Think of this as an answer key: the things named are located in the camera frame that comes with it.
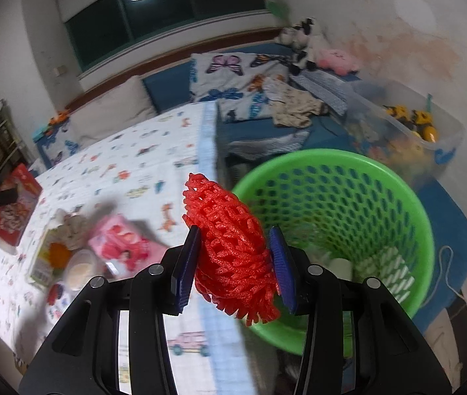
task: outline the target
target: patterned tablecloth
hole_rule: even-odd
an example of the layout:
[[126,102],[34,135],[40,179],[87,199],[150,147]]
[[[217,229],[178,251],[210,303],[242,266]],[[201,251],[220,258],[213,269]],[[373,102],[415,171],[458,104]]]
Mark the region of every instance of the patterned tablecloth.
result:
[[[47,293],[29,284],[27,272],[45,226],[58,208],[95,219],[109,212],[136,222],[145,234],[168,247],[184,242],[184,183],[190,172],[216,179],[214,102],[176,108],[132,126],[68,158],[38,177],[39,203],[17,248],[0,249],[0,337],[29,363],[52,325],[45,315]],[[200,295],[178,317],[166,316],[168,340],[193,337],[199,349],[170,353],[180,394],[255,392],[246,353],[234,319]],[[119,337],[121,390],[130,393],[127,321]],[[233,379],[224,376],[234,373]]]

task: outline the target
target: transparent storage box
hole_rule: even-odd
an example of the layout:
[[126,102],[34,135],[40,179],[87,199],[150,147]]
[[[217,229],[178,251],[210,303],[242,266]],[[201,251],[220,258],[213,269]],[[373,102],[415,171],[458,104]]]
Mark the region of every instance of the transparent storage box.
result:
[[426,97],[394,80],[353,81],[346,89],[345,128],[358,153],[385,164],[415,190],[440,176],[462,142],[462,123],[431,103],[438,141],[428,142],[384,107],[405,105],[410,111],[426,110]]

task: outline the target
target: white cord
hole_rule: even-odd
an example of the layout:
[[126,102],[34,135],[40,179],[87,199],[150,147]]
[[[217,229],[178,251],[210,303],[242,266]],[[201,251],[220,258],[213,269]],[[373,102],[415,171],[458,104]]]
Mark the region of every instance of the white cord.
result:
[[443,273],[443,263],[442,263],[442,252],[444,250],[450,250],[451,251],[451,258],[449,259],[449,263],[447,263],[447,268],[446,268],[446,274],[444,276],[444,280],[446,282],[447,288],[449,288],[452,292],[454,292],[458,297],[460,297],[462,300],[466,301],[464,296],[457,292],[450,284],[449,284],[449,270],[451,269],[451,263],[453,262],[453,256],[454,256],[454,251],[453,248],[451,248],[449,245],[443,245],[442,248],[440,248],[440,251],[438,251],[438,265],[440,265],[440,273],[438,274],[438,278],[436,279],[436,284],[434,285],[434,288],[431,292],[431,295],[427,297],[427,300],[422,303],[420,308],[427,306],[427,304],[431,301],[431,299],[434,297],[436,294],[436,290],[438,289],[438,284],[440,283],[440,279],[442,279],[442,273]]

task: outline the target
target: silver rivet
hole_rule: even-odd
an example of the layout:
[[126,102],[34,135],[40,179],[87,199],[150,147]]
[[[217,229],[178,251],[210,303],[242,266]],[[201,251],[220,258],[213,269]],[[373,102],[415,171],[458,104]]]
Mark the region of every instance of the silver rivet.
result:
[[92,286],[93,288],[100,288],[104,282],[105,282],[105,279],[103,279],[103,277],[95,276],[89,281],[89,285]]
[[313,264],[308,266],[308,273],[314,276],[319,276],[321,273],[323,273],[323,268],[317,264]]
[[375,277],[370,277],[367,279],[367,285],[376,290],[381,286],[381,282]]
[[152,264],[149,267],[149,274],[150,275],[160,275],[164,271],[164,267],[161,264]]

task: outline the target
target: pink butterfly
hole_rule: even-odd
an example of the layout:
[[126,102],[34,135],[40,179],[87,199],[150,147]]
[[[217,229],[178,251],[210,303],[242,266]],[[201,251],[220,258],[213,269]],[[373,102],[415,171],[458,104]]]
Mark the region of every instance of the pink butterfly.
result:
[[242,68],[239,65],[241,59],[235,55],[217,55],[212,59],[210,67],[206,70],[206,74],[211,74],[220,68],[230,68],[238,76],[243,76]]

